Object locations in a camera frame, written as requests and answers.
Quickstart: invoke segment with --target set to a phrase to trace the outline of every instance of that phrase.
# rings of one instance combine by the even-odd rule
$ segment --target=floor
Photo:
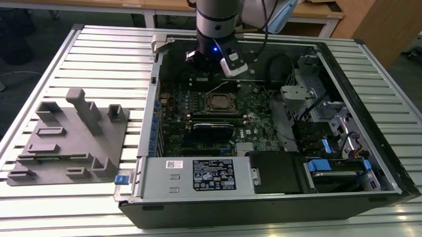
[[[32,11],[37,31],[26,37],[26,41],[34,53],[34,60],[21,66],[10,66],[0,59],[0,75],[13,71],[42,73],[74,23],[126,27],[133,27],[133,23],[142,24],[142,17],[129,14],[60,11],[57,15],[58,19],[52,20],[46,10]],[[160,16],[157,26],[169,29],[193,29],[194,21],[188,17],[170,16],[165,19]],[[415,106],[422,110],[422,65],[408,61],[405,56],[399,56],[388,71]],[[0,82],[5,85],[5,90],[0,92],[0,138],[6,132],[38,77],[36,74],[10,74],[0,77]]]

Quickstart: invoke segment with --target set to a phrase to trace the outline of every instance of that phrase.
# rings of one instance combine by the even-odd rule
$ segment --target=warning label
[[[196,191],[235,190],[236,180],[231,159],[193,160]]]

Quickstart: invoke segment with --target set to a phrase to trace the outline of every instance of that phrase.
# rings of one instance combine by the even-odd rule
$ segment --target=blue latch
[[[327,139],[323,139],[323,140],[321,140],[321,144],[323,144],[323,147],[324,147],[324,151],[325,151],[328,154],[331,154],[331,153],[332,153],[332,150],[331,150],[331,147],[329,147],[329,145],[328,145]]]
[[[307,164],[309,172],[331,170],[328,160],[325,159],[312,159]]]
[[[113,179],[113,184],[128,185],[129,184],[129,176],[128,175],[116,175],[116,177]]]
[[[363,166],[364,166],[364,169],[365,169],[365,170],[369,170],[369,169],[371,169],[369,161],[368,161],[367,159],[363,160]]]

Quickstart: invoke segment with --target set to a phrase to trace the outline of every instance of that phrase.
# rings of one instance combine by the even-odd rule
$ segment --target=aluminum extrusion table
[[[401,236],[422,233],[422,197],[395,207],[373,209],[343,221],[287,223],[198,229],[140,230],[121,214],[113,196],[130,186],[113,183],[9,187],[6,174],[22,151],[41,101],[70,106],[69,87],[81,87],[97,107],[130,109],[118,169],[134,167],[142,109],[152,70],[150,40],[172,31],[104,26],[73,29],[48,66],[17,118],[0,142],[0,236]],[[244,35],[263,38],[261,35]],[[348,39],[269,36],[272,40],[312,40],[327,44],[401,164],[422,191],[422,115],[364,45]]]

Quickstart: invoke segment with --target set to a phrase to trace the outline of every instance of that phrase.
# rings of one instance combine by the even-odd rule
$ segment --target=gray plastic part
[[[57,122],[54,113],[61,113],[61,108],[56,102],[42,102],[36,110],[36,114],[44,123]]]
[[[105,158],[104,164],[101,164],[98,159],[93,158],[90,170],[98,177],[106,177],[116,173],[117,169],[116,166],[113,166],[113,164],[109,162],[108,158]]]
[[[78,95],[84,94],[82,91],[73,90],[70,95],[74,95],[74,92]],[[92,135],[74,108],[60,108],[56,103],[42,102],[38,106],[38,112],[49,112],[48,122],[38,120],[22,154],[17,156],[16,166],[9,174],[6,184],[18,186],[113,181],[121,156],[129,110],[116,105],[114,108],[120,108],[116,111],[120,111],[124,119],[110,122],[106,114],[108,108],[97,108],[93,103],[84,100],[82,102],[84,104],[78,100],[74,104],[76,106],[86,106],[88,114],[93,118],[92,121],[101,130],[100,135]],[[48,129],[58,131],[57,127],[62,127],[64,134],[37,135],[38,131]]]
[[[124,115],[122,108],[120,105],[109,105],[106,115],[110,122],[126,121],[126,117]]]
[[[10,171],[8,174],[8,178],[13,181],[20,180],[33,180],[36,176],[36,173],[30,169],[22,169],[20,171]]]
[[[72,167],[65,169],[66,173],[65,176],[70,179],[80,179],[80,178],[89,178],[90,173],[85,169],[85,167]]]
[[[44,127],[44,128],[38,128],[34,133],[40,137],[41,136],[64,136],[65,129],[62,127]]]
[[[29,153],[57,153],[60,151],[60,147],[57,144],[29,144],[26,148],[26,152]]]
[[[65,100],[74,106],[80,120],[84,122],[92,135],[101,135],[101,127],[97,123],[98,109],[93,102],[86,103],[84,90],[70,88],[66,92]]]

